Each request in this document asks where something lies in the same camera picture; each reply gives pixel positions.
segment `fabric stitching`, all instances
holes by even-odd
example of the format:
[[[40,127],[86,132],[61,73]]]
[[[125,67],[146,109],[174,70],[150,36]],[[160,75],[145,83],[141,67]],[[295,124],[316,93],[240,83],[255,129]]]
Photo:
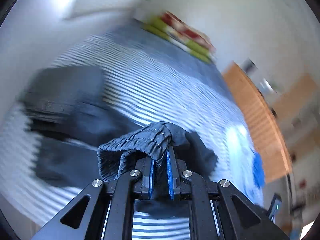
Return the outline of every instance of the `fabric stitching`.
[[[154,142],[154,143],[162,150],[161,146],[160,146],[159,144],[157,144],[157,142],[156,142],[155,140],[149,139],[149,138],[133,138],[133,139],[127,140],[126,143],[129,142],[129,141],[135,140],[135,139],[147,139],[147,140],[150,140],[150,141]]]
[[[144,131],[151,131],[151,130],[159,131],[160,133],[162,133],[164,135],[165,138],[167,138],[167,136],[165,136],[165,134],[163,132],[161,132],[161,130],[159,130],[159,129],[152,128],[152,129],[148,129],[148,130],[144,130]]]

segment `black gripper frame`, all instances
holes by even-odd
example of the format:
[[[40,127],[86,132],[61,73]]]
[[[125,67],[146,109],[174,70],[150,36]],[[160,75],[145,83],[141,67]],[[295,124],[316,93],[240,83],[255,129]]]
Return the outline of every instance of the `black gripper frame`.
[[[185,177],[186,164],[175,159],[172,147],[169,158],[174,199],[189,204],[191,240],[289,240],[267,212],[229,181],[205,181],[193,171]],[[103,240],[131,240],[134,200],[152,194],[153,160],[140,159],[135,169],[139,172],[129,171],[117,180],[90,183],[32,240],[100,240],[105,221]]]

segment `striped bedsheet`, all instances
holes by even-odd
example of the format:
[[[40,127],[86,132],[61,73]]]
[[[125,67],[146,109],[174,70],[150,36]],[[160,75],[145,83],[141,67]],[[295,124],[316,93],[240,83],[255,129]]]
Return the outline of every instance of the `striped bedsheet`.
[[[218,156],[211,180],[228,179],[262,205],[254,186],[253,144],[241,111],[220,73],[174,45],[140,29],[136,22],[91,36],[56,59],[53,66],[98,65],[104,70],[104,100],[141,126],[168,121],[196,131]],[[40,135],[16,103],[0,136],[0,192],[39,225],[48,222],[81,189],[51,187],[31,168]],[[188,218],[156,220],[135,213],[133,239],[189,239]]]

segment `white wall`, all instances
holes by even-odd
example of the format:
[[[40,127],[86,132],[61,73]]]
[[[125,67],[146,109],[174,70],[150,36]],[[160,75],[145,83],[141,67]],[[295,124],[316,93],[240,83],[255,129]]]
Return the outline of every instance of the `white wall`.
[[[272,0],[299,46],[306,70],[320,84],[320,23],[305,0]]]
[[[319,186],[320,181],[320,148],[315,147],[314,150],[297,160],[292,166],[292,172],[295,181],[295,190],[297,198],[303,196],[313,187]],[[299,189],[299,183],[305,179],[307,185],[305,189]],[[307,225],[314,221],[320,212],[320,202],[307,206],[302,211],[303,224]]]
[[[250,58],[269,80],[286,90],[304,71],[307,57],[302,55],[295,35],[303,22],[293,29],[278,8],[279,1],[148,0],[136,17],[145,20],[151,14],[169,10],[211,38],[220,71],[232,60],[242,64]]]
[[[47,67],[70,46],[129,18],[111,10],[63,19],[72,0],[18,0],[0,27],[0,123],[37,69]]]

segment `dark gray fabric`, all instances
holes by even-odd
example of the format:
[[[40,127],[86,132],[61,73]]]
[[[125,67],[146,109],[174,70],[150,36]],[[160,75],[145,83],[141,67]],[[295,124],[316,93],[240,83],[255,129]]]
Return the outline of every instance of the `dark gray fabric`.
[[[138,212],[148,213],[148,219],[166,219],[172,217],[189,217],[188,201],[170,200],[169,197],[161,199],[161,201],[152,200],[136,200],[134,202],[134,210]]]
[[[137,159],[147,155],[155,161],[156,183],[160,184],[163,181],[157,181],[157,178],[164,177],[161,175],[166,169],[165,154],[170,146],[173,146],[176,157],[184,160],[189,169],[208,179],[217,161],[214,152],[205,147],[198,134],[188,133],[168,122],[149,124],[100,145],[98,148],[100,176],[105,182],[117,179],[133,169]]]
[[[73,138],[95,147],[139,128],[139,125],[99,98],[79,102],[61,124],[33,120],[31,125],[32,131],[38,131],[44,136],[59,140]]]
[[[33,119],[61,123],[79,101],[101,96],[103,84],[96,66],[47,68],[34,77],[20,101]]]
[[[34,171],[55,187],[82,189],[100,177],[96,150],[46,137],[41,141]]]

